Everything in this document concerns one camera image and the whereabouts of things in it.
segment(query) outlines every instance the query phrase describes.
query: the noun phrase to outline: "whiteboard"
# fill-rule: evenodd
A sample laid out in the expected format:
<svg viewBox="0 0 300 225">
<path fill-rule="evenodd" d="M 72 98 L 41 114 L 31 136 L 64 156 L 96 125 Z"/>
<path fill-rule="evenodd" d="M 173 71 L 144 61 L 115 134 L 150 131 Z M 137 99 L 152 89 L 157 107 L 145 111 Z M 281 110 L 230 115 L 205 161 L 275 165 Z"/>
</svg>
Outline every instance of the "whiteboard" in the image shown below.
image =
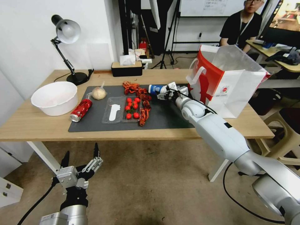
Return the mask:
<svg viewBox="0 0 300 225">
<path fill-rule="evenodd" d="M 268 0 L 256 12 L 262 13 Z M 244 0 L 181 0 L 180 17 L 229 17 L 244 8 Z"/>
</svg>

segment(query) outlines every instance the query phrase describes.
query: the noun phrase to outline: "monitor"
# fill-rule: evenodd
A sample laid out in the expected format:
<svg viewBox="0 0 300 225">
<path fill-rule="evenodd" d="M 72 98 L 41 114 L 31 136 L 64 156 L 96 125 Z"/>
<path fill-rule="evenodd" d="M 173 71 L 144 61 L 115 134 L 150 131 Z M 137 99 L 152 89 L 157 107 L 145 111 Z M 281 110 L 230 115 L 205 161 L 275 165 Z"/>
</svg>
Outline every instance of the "monitor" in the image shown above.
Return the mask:
<svg viewBox="0 0 300 225">
<path fill-rule="evenodd" d="M 300 48 L 300 0 L 280 0 L 259 39 Z"/>
</svg>

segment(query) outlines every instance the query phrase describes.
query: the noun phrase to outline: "lamp shade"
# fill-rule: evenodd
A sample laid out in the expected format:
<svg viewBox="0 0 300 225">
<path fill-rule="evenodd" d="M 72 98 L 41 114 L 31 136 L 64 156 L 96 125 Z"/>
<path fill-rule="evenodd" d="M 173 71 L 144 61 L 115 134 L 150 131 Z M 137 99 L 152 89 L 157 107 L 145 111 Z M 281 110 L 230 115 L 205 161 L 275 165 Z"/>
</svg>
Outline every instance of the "lamp shade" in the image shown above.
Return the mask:
<svg viewBox="0 0 300 225">
<path fill-rule="evenodd" d="M 63 19 L 59 15 L 53 15 L 51 18 L 56 26 L 56 35 L 58 39 L 65 44 L 76 42 L 81 34 L 81 29 L 78 23 Z"/>
</svg>

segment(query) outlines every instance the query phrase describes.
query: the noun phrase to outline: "black lamp base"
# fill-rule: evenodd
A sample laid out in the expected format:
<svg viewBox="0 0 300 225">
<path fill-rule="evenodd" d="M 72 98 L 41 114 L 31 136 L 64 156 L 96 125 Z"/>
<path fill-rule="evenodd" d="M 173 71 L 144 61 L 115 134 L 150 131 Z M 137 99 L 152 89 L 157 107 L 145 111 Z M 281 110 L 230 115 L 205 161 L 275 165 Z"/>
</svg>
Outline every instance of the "black lamp base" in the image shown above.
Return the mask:
<svg viewBox="0 0 300 225">
<path fill-rule="evenodd" d="M 83 83 L 87 82 L 88 81 L 88 76 L 85 73 L 77 72 L 77 73 L 75 73 L 75 76 L 72 75 L 72 74 L 69 75 L 67 77 L 67 81 L 71 82 L 71 83 L 73 83 L 77 86 L 77 85 L 80 85 L 80 84 L 83 84 Z"/>
</svg>

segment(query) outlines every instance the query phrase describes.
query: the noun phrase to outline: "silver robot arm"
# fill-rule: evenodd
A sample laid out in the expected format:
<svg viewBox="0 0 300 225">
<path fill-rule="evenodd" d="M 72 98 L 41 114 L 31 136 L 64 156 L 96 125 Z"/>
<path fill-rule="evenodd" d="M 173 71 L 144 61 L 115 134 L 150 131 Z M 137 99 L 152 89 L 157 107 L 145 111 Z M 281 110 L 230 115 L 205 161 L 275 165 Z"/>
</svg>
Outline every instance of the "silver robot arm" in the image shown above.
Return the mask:
<svg viewBox="0 0 300 225">
<path fill-rule="evenodd" d="M 174 82 L 168 87 L 170 91 L 159 94 L 158 99 L 173 100 L 204 141 L 220 157 L 233 162 L 241 172 L 253 176 L 265 171 L 266 174 L 252 185 L 255 193 L 268 208 L 283 216 L 287 225 L 300 224 L 299 176 L 278 160 L 250 151 L 245 138 L 228 122 L 208 111 L 201 103 L 180 94 L 187 95 L 186 87 L 177 88 Z"/>
<path fill-rule="evenodd" d="M 87 165 L 68 166 L 68 158 L 69 153 L 62 160 L 56 176 L 57 182 L 65 188 L 66 200 L 61 204 L 60 212 L 43 216 L 39 225 L 88 225 L 86 216 L 88 180 L 103 163 L 98 144 L 95 143 L 94 158 Z"/>
</svg>

